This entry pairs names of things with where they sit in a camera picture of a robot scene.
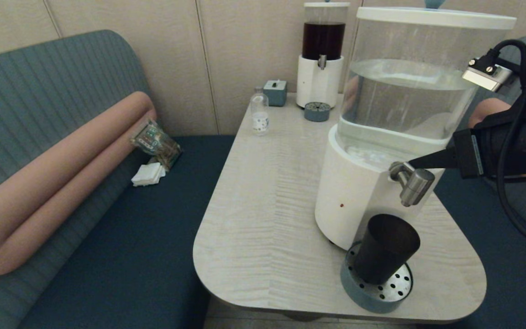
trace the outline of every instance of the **dark liquid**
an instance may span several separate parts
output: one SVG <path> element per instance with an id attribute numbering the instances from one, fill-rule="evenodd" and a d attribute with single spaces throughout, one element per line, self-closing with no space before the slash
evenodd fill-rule
<path id="1" fill-rule="evenodd" d="M 345 23 L 330 21 L 304 23 L 301 56 L 311 60 L 319 59 L 320 55 L 326 55 L 327 60 L 340 59 L 345 26 Z"/>

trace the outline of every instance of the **floor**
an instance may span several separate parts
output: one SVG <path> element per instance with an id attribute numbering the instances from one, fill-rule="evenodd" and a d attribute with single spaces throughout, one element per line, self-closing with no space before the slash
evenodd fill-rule
<path id="1" fill-rule="evenodd" d="M 284 315 L 249 312 L 227 306 L 211 298 L 204 329 L 415 329 L 415 325 L 391 324 L 342 318 L 294 321 Z"/>

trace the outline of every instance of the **wall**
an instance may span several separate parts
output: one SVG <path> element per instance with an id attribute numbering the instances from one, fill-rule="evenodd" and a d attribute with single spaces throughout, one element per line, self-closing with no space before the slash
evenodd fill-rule
<path id="1" fill-rule="evenodd" d="M 169 133 L 234 134 L 253 87 L 284 79 L 295 91 L 304 2 L 0 0 L 0 52 L 98 29 L 117 31 L 140 57 Z M 357 7 L 423 6 L 422 0 L 350 2 L 345 58 L 351 56 Z M 447 0 L 443 8 L 516 16 L 508 36 L 526 35 L 526 0 Z"/>

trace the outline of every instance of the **white wooden table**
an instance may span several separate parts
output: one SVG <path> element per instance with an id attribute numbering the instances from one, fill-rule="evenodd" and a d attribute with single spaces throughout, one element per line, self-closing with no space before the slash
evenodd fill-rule
<path id="1" fill-rule="evenodd" d="M 368 312 L 345 293 L 345 251 L 314 219 L 328 130 L 338 115 L 307 121 L 290 94 L 286 106 L 270 108 L 269 134 L 256 137 L 246 114 L 194 242 L 203 284 L 229 304 L 284 314 L 447 323 L 474 312 L 486 293 L 484 268 L 434 194 L 411 222 L 421 248 L 408 262 L 415 285 L 399 308 Z"/>

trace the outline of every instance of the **black cup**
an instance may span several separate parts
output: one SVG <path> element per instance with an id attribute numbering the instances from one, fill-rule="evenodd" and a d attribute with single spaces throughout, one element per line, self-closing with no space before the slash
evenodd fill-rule
<path id="1" fill-rule="evenodd" d="M 419 249 L 417 231 L 399 217 L 379 214 L 369 219 L 354 269 L 364 281 L 385 283 Z"/>

